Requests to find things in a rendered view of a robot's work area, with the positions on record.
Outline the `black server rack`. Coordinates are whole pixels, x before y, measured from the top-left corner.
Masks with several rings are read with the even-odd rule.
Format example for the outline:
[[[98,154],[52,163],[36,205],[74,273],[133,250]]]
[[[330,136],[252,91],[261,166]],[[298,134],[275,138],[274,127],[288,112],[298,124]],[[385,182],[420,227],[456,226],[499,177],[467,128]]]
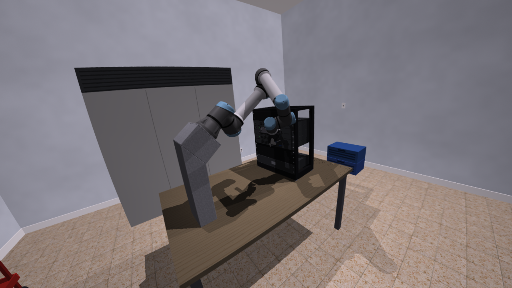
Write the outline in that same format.
[[[309,117],[298,117],[299,110],[309,109]],[[290,106],[296,122],[280,128],[282,133],[276,145],[269,145],[268,134],[261,134],[267,117],[277,117],[276,107],[252,110],[256,144],[257,166],[297,181],[314,167],[314,106]],[[309,143],[309,155],[298,152],[298,147]],[[300,168],[302,168],[300,170]]]

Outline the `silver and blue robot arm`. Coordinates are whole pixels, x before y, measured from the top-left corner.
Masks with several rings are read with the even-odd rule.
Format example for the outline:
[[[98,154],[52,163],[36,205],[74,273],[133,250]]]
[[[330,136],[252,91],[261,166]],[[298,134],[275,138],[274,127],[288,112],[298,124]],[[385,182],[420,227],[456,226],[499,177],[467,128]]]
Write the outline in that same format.
[[[267,117],[264,120],[264,127],[261,127],[259,133],[275,135],[278,129],[294,124],[296,117],[290,111],[289,99],[275,84],[270,72],[266,68],[258,69],[255,73],[255,81],[257,86],[254,88],[254,92],[236,112],[227,103],[219,102],[205,118],[199,120],[196,124],[202,126],[215,139],[220,129],[227,136],[236,137],[241,133],[241,127],[246,117],[261,100],[265,100],[268,97],[270,97],[276,107],[278,117]]]

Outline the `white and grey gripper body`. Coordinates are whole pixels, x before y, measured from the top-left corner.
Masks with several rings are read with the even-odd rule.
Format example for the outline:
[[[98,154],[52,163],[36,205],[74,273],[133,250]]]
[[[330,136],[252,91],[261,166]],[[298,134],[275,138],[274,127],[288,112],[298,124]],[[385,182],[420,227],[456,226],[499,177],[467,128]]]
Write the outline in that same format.
[[[278,129],[278,131],[277,131],[277,133],[275,135],[268,135],[268,137],[275,138],[276,140],[279,141],[281,133],[282,133],[282,130]]]

